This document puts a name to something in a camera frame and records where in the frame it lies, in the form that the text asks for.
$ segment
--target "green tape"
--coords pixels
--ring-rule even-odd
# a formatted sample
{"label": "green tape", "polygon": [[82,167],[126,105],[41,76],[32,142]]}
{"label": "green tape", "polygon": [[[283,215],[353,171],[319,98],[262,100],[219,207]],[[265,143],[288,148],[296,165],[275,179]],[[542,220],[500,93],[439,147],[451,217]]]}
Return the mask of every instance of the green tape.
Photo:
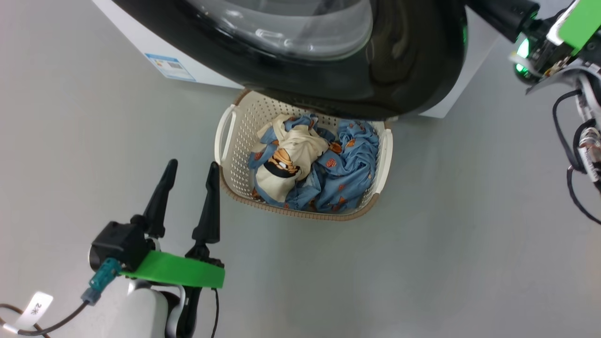
{"label": "green tape", "polygon": [[224,285],[225,270],[198,260],[151,251],[135,272],[122,271],[121,275],[156,283],[220,289]]}
{"label": "green tape", "polygon": [[576,55],[601,26],[601,0],[580,0],[558,32]]}

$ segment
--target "basket handle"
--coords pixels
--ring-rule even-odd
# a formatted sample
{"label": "basket handle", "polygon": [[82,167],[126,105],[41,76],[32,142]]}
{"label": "basket handle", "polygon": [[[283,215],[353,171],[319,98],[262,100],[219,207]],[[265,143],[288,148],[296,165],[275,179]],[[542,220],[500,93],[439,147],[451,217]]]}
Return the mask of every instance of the basket handle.
{"label": "basket handle", "polygon": [[[219,124],[217,125],[217,133],[215,134],[215,162],[217,162],[217,164],[219,164],[219,165],[221,165],[221,162],[225,160],[228,153],[230,152],[231,135],[234,132],[234,122],[236,121],[235,108],[236,108],[235,105],[231,105],[229,108],[227,108],[225,110],[223,116],[219,120]],[[225,148],[222,148],[221,140],[223,140],[223,135],[225,132],[225,124],[230,119],[230,117],[231,117],[230,131],[227,135],[227,139],[225,140]]]}
{"label": "basket handle", "polygon": [[376,190],[375,193],[379,194],[384,189],[384,184],[386,184],[386,179],[388,178],[388,172],[390,171],[390,164],[392,162],[392,131],[390,129],[385,129],[385,135],[382,138],[383,144],[382,153],[386,154],[383,158],[383,163],[378,165],[377,169],[377,182],[376,182]]}

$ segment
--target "laundry basket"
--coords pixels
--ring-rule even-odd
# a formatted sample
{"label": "laundry basket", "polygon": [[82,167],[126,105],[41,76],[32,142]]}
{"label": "laundry basket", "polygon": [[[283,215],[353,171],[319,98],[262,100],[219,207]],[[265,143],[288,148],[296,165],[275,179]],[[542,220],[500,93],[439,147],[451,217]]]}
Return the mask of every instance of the laundry basket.
{"label": "laundry basket", "polygon": [[[271,206],[252,198],[254,178],[253,173],[248,168],[248,160],[252,147],[259,141],[257,131],[280,114],[298,117],[307,113],[315,114],[314,111],[288,105],[255,91],[243,90],[221,117],[215,135],[215,161],[221,168],[221,188],[236,201],[286,216],[314,220],[348,221],[365,215],[380,196],[390,169],[392,132],[385,127],[384,122],[370,122],[380,138],[376,177],[357,208],[349,208],[341,214],[321,214]],[[336,128],[338,118],[317,115],[319,126],[329,127],[330,129]]]}

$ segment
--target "black cable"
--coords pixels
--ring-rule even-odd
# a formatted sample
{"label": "black cable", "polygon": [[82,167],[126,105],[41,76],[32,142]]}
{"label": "black cable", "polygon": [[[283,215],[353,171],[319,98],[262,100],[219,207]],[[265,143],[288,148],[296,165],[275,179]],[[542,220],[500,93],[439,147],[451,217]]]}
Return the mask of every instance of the black cable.
{"label": "black cable", "polygon": [[[20,314],[20,315],[22,315],[22,314],[23,314],[23,310],[19,309],[19,308],[18,308],[18,307],[16,307],[16,306],[12,306],[12,305],[10,305],[10,304],[0,304],[0,309],[8,309],[8,310],[11,310],[11,311],[13,311],[13,312],[16,312],[16,313],[18,313],[18,314]],[[42,328],[41,328],[39,325],[37,325],[37,324],[34,324],[34,328],[35,328],[36,330],[38,330],[38,331],[41,331],[41,330],[42,330]],[[48,336],[47,334],[43,334],[42,336],[43,336],[44,338],[50,338],[50,336]]]}
{"label": "black cable", "polygon": [[572,173],[574,172],[574,168],[573,167],[569,167],[567,169],[567,189],[570,191],[570,197],[572,198],[572,201],[574,202],[574,204],[576,205],[576,207],[586,216],[588,217],[589,220],[597,223],[597,224],[601,224],[601,221],[598,220],[595,216],[591,215],[585,208],[584,206],[580,203],[580,201],[578,200],[578,198],[576,197],[576,194],[574,193],[574,186],[572,184]]}
{"label": "black cable", "polygon": [[560,98],[553,105],[553,122],[555,123],[555,130],[557,130],[557,136],[560,138],[561,145],[564,151],[566,152],[568,161],[570,161],[570,164],[572,165],[574,170],[580,173],[584,173],[584,166],[582,165],[581,161],[578,161],[576,159],[576,155],[573,153],[573,149],[568,145],[566,138],[564,137],[563,132],[561,131],[560,122],[557,118],[557,108],[559,107],[560,103],[570,97],[578,96],[581,94],[581,90],[574,90],[560,96]]}
{"label": "black cable", "polygon": [[211,334],[211,338],[215,338],[215,332],[217,331],[217,323],[219,322],[219,294],[217,293],[217,289],[211,289],[215,291],[215,304],[217,309],[215,310],[215,325],[213,326],[213,333]]}
{"label": "black cable", "polygon": [[[88,301],[84,301],[77,308],[77,310],[75,310],[72,314],[70,314],[68,317],[66,317],[65,319],[63,319],[59,323],[57,323],[57,324],[55,324],[55,325],[53,325],[53,326],[51,326],[51,327],[49,327],[47,329],[41,330],[41,328],[36,327],[37,331],[19,330],[17,332],[17,334],[20,335],[20,336],[30,336],[30,337],[31,336],[44,336],[45,337],[46,334],[48,334],[50,332],[53,332],[53,331],[61,328],[62,326],[64,326],[66,323],[70,322],[73,318],[75,318],[75,316],[77,316],[78,314],[80,314],[80,312],[83,311],[85,309],[85,307],[88,306],[88,304],[89,304]],[[11,305],[8,305],[8,304],[0,304],[0,305],[5,306],[7,309],[13,310],[13,308],[14,308],[14,309],[18,310],[17,308],[15,308],[15,307],[13,307]],[[0,324],[4,325],[5,323],[6,322],[4,320],[2,320],[2,318],[0,318]]]}

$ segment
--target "blue patterned fabric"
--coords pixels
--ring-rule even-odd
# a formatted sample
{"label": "blue patterned fabric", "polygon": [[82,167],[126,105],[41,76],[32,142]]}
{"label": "blue patterned fabric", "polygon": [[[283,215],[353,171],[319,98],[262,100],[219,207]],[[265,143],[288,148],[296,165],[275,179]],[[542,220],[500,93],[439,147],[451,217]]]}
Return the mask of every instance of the blue patterned fabric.
{"label": "blue patterned fabric", "polygon": [[[255,182],[257,194],[274,206],[313,212],[341,212],[356,208],[363,193],[371,186],[376,175],[376,157],[379,139],[369,123],[353,120],[340,120],[338,138],[326,129],[319,128],[317,117],[303,115],[284,123],[286,131],[304,124],[330,143],[340,145],[342,152],[331,149],[318,158],[306,179],[297,182],[288,193],[285,203],[272,200]],[[248,167],[256,173],[277,150],[273,128],[269,128],[261,138],[265,144],[262,152],[251,153]]]}

